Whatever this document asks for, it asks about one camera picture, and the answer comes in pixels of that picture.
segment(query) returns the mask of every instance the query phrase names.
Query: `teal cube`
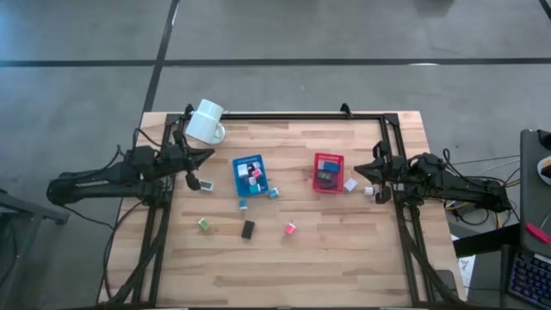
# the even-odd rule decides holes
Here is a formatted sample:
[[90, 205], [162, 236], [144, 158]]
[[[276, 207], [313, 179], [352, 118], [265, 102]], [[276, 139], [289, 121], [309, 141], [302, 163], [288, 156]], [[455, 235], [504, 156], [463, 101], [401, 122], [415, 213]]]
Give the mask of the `teal cube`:
[[279, 190], [277, 190], [277, 188], [270, 189], [268, 195], [269, 198], [277, 198], [279, 196]]
[[249, 206], [247, 206], [247, 200], [245, 199], [239, 199], [239, 211], [244, 212], [247, 211]]
[[249, 186], [249, 192], [251, 192], [251, 194], [260, 193], [260, 184]]

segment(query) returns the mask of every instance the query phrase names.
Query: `white mug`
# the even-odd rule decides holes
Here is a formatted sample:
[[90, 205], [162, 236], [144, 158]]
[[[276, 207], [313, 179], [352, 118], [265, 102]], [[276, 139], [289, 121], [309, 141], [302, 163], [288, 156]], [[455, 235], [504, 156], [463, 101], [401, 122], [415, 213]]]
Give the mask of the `white mug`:
[[202, 99], [191, 116], [186, 134], [208, 144], [219, 144], [226, 137], [226, 129], [220, 124], [223, 111], [218, 104]]

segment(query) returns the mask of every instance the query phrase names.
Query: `pink cube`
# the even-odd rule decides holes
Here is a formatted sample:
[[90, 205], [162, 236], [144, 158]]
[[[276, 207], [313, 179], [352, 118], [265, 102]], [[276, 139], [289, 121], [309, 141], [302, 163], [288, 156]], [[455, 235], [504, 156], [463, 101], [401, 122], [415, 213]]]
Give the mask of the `pink cube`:
[[285, 227], [285, 233], [288, 235], [292, 235], [295, 230], [296, 226], [293, 223], [288, 223], [287, 227]]
[[253, 177], [255, 177], [255, 178], [259, 178], [259, 177], [262, 176], [262, 172], [260, 171], [260, 169], [255, 169], [255, 170], [251, 173], [251, 175], [252, 175]]

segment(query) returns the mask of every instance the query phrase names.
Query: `white cube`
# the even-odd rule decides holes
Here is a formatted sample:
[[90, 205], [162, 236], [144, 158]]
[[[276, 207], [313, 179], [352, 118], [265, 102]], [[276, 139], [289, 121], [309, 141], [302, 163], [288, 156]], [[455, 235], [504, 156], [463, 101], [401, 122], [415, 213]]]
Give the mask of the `white cube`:
[[358, 182], [353, 179], [353, 178], [349, 178], [346, 183], [344, 183], [344, 188], [348, 191], [348, 192], [351, 192], [355, 186], [358, 184]]
[[238, 164], [238, 177], [249, 177], [247, 164]]
[[363, 190], [363, 194], [366, 196], [372, 196], [375, 195], [375, 189], [371, 186], [366, 186]]

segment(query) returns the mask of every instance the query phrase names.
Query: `keyboard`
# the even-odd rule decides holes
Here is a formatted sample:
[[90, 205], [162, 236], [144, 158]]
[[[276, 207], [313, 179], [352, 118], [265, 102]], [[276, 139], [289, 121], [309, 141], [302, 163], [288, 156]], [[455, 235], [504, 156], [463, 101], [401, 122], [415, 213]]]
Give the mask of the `keyboard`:
[[519, 251], [511, 267], [508, 292], [551, 310], [551, 263]]

